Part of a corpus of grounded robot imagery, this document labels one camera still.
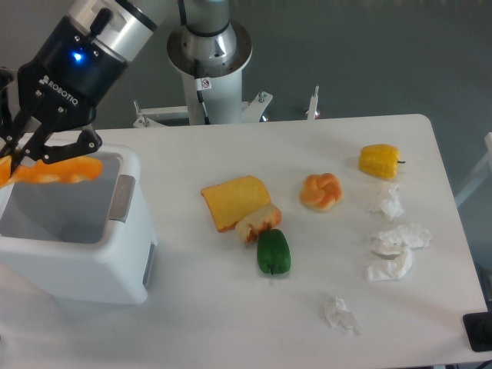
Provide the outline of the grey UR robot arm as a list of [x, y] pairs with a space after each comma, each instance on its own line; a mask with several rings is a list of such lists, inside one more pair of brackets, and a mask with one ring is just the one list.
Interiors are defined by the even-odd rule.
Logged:
[[77, 1], [34, 58], [1, 71], [1, 177], [42, 171], [83, 178], [75, 165], [96, 152], [92, 128], [101, 100], [177, 8], [168, 39], [173, 65], [193, 86], [238, 69], [238, 35], [226, 1]]

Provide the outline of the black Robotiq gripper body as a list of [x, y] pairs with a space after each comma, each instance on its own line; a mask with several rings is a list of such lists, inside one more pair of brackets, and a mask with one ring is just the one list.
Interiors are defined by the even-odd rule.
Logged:
[[128, 63], [99, 45], [112, 15], [97, 15], [86, 35], [68, 16], [62, 18], [32, 61], [18, 70], [19, 103], [23, 111], [53, 132], [91, 124], [96, 109]]

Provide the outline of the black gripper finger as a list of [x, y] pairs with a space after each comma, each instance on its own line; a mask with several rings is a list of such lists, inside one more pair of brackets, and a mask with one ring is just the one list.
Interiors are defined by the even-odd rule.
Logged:
[[95, 153], [102, 146], [101, 137], [93, 130], [85, 128], [81, 131], [77, 140], [71, 144], [49, 146], [46, 141], [51, 134], [44, 135], [37, 131], [19, 149], [12, 153], [11, 171], [13, 175], [26, 159], [51, 165], [60, 161], [81, 157]]
[[10, 155], [26, 131], [28, 119], [22, 110], [12, 117], [9, 104], [9, 88], [17, 80], [17, 70], [1, 67], [1, 157]]

